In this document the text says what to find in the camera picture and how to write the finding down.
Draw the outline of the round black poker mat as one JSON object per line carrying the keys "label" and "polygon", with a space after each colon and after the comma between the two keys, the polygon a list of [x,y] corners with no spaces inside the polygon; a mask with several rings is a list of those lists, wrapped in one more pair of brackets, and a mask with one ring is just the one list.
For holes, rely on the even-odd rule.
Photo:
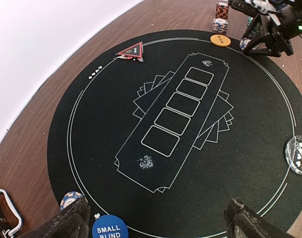
{"label": "round black poker mat", "polygon": [[[284,156],[302,135],[302,96],[267,57],[203,31],[163,31],[102,53],[54,113],[48,172],[57,201],[82,193],[132,238],[222,238],[239,198],[286,231],[302,211],[302,176]],[[116,54],[143,42],[144,62]]]}

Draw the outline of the orange big blind button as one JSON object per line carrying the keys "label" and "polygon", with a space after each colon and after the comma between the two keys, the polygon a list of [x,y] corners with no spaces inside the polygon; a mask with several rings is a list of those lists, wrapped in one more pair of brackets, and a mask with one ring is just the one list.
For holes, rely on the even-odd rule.
{"label": "orange big blind button", "polygon": [[215,34],[210,37],[210,41],[219,47],[227,47],[231,45],[231,39],[225,35]]}

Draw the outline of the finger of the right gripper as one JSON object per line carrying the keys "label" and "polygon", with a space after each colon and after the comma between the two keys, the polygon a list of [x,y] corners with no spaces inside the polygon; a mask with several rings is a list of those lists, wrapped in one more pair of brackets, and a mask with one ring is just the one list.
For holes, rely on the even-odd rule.
{"label": "finger of the right gripper", "polygon": [[269,21],[265,15],[258,14],[253,18],[243,38],[247,38],[258,23],[261,24],[259,32],[251,38],[242,52],[245,55],[275,55],[272,50],[273,42],[271,34],[268,31]]}

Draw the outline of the red black chip stack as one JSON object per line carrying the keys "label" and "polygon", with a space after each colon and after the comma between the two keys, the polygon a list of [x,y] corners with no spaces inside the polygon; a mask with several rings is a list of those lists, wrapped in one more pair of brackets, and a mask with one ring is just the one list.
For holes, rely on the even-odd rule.
{"label": "red black chip stack", "polygon": [[228,19],[229,5],[225,2],[216,3],[216,18]]}

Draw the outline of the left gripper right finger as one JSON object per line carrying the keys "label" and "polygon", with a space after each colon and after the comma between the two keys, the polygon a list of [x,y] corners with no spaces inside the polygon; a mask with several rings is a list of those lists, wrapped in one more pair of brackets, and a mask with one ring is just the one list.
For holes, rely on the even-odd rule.
{"label": "left gripper right finger", "polygon": [[272,225],[238,198],[224,210],[228,238],[288,238],[290,235]]}

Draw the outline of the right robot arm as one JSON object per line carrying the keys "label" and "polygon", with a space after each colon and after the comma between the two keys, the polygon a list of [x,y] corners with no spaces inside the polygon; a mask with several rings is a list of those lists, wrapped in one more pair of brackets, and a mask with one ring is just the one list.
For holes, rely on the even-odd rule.
{"label": "right robot arm", "polygon": [[245,55],[280,57],[294,54],[291,40],[302,35],[302,0],[230,0],[229,6],[252,21],[243,38]]}

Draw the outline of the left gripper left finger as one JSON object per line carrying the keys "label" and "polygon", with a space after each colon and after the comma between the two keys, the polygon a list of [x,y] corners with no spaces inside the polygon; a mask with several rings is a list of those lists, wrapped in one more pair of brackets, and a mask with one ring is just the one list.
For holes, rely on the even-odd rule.
{"label": "left gripper left finger", "polygon": [[87,238],[91,210],[85,198],[79,198],[51,220],[22,235],[23,238]]}

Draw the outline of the blue small blind button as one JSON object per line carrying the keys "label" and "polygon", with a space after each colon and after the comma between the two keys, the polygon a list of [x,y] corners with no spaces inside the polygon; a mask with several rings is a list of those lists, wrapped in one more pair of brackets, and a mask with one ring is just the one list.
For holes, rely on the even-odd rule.
{"label": "blue small blind button", "polygon": [[128,238],[126,224],[114,215],[103,215],[92,226],[93,238]]}

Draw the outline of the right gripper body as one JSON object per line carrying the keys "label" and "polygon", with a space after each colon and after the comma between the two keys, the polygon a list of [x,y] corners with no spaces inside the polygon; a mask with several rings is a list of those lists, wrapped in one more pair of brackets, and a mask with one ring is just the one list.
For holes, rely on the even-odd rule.
{"label": "right gripper body", "polygon": [[294,54],[291,39],[302,34],[301,0],[230,0],[228,4],[252,18],[258,14],[267,17],[275,55],[266,56],[280,57],[282,52],[288,56]]}

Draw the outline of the red triangle marker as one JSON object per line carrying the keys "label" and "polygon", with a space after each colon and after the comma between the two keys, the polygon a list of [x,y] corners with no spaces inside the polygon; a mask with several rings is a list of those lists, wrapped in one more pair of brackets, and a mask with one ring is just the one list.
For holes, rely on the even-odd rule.
{"label": "red triangle marker", "polygon": [[140,41],[116,54],[116,57],[118,59],[124,59],[124,60],[133,60],[133,61],[139,61],[144,62],[143,59],[144,54],[144,47],[143,42]]}

